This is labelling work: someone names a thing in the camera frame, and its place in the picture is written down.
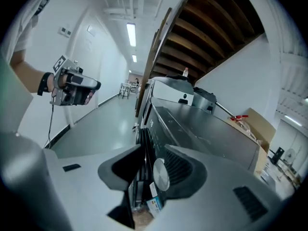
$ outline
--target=ceiling light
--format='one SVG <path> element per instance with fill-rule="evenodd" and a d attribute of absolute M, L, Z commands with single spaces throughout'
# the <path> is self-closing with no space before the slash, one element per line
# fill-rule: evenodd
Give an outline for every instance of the ceiling light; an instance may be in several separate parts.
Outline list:
<path fill-rule="evenodd" d="M 127 23 L 126 27 L 127 27 L 127 32 L 128 32 L 128 37 L 129 37 L 130 45 L 136 47 L 136 29 L 135 29 L 135 24 Z"/>
<path fill-rule="evenodd" d="M 288 118 L 290 121 L 293 121 L 295 124 L 298 124 L 300 127 L 302 126 L 302 124 L 300 124 L 299 122 L 297 122 L 297 121 L 295 121 L 295 120 L 293 120 L 291 117 L 289 117 L 289 116 L 284 116 L 285 118 Z"/>

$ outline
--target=baseboard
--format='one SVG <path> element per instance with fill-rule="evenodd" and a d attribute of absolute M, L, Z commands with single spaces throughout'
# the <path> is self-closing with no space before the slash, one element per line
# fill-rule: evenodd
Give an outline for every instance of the baseboard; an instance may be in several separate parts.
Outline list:
<path fill-rule="evenodd" d="M 62 136 L 64 134 L 66 134 L 66 132 L 68 132 L 71 129 L 70 125 L 67 125 L 63 130 L 61 130 L 61 132 L 59 132 L 51 141 L 50 141 L 50 147 L 49 147 L 49 143 L 45 146 L 45 149 L 48 148 L 52 148 L 54 146 L 54 144 L 56 144 L 60 138 L 62 138 Z"/>
<path fill-rule="evenodd" d="M 111 96 L 110 98 L 106 99 L 105 101 L 101 102 L 98 107 L 101 107 L 104 103 L 107 103 L 108 101 L 112 100 L 114 97 L 116 97 L 118 94 Z"/>

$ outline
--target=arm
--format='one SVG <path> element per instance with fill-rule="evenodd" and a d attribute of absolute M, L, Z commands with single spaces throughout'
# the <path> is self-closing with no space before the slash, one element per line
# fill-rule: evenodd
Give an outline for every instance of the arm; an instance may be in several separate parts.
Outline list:
<path fill-rule="evenodd" d="M 44 72 L 34 69 L 30 64 L 25 62 L 25 54 L 25 50 L 14 52 L 10 65 L 28 91 L 36 93 Z M 49 75 L 47 86 L 48 91 L 53 90 L 53 75 Z"/>

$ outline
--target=wooden ceiling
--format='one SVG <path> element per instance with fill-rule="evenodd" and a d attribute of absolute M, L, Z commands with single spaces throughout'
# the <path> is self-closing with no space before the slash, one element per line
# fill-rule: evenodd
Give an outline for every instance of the wooden ceiling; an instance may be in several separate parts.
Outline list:
<path fill-rule="evenodd" d="M 150 77 L 182 74 L 187 67 L 194 83 L 263 32 L 249 0 L 185 0 Z"/>

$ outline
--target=fan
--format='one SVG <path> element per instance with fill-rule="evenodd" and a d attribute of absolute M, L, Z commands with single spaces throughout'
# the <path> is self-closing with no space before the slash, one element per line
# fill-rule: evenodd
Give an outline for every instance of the fan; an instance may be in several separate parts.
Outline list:
<path fill-rule="evenodd" d="M 287 150 L 287 151 L 285 152 L 283 160 L 284 160 L 288 165 L 291 165 L 291 164 L 293 163 L 295 157 L 296 157 L 295 151 L 294 151 L 293 149 L 290 148 L 289 150 Z"/>

